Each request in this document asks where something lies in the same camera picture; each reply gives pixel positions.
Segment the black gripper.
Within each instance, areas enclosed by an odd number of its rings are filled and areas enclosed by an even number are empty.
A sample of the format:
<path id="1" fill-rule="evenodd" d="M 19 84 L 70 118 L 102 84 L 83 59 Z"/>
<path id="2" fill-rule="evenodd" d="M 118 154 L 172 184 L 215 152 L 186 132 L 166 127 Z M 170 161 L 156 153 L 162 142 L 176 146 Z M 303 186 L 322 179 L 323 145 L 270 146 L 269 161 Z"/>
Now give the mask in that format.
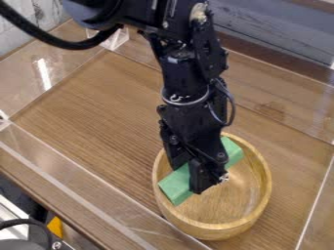
<path id="1" fill-rule="evenodd" d="M 160 139 L 174 170 L 190 164 L 190 190 L 202 194 L 222 183 L 227 151 L 219 135 L 227 126 L 227 99 L 192 105 L 162 104 L 158 109 Z"/>

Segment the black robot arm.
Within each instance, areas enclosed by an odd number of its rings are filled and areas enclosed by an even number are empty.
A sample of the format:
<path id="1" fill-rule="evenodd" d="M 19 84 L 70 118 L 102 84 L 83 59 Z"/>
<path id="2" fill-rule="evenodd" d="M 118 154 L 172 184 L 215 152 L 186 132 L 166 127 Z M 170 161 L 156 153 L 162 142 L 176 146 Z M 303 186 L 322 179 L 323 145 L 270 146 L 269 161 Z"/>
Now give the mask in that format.
<path id="1" fill-rule="evenodd" d="M 222 78 L 229 52 L 215 31 L 208 0 L 63 0 L 74 21 L 96 31 L 68 41 L 39 28 L 0 0 L 0 17 L 24 33 L 60 49 L 96 47 L 131 26 L 148 41 L 160 65 L 164 102 L 160 138 L 174 169 L 190 166 L 190 190 L 200 194 L 223 181 L 229 155 L 221 132 L 235 119 L 234 97 Z"/>

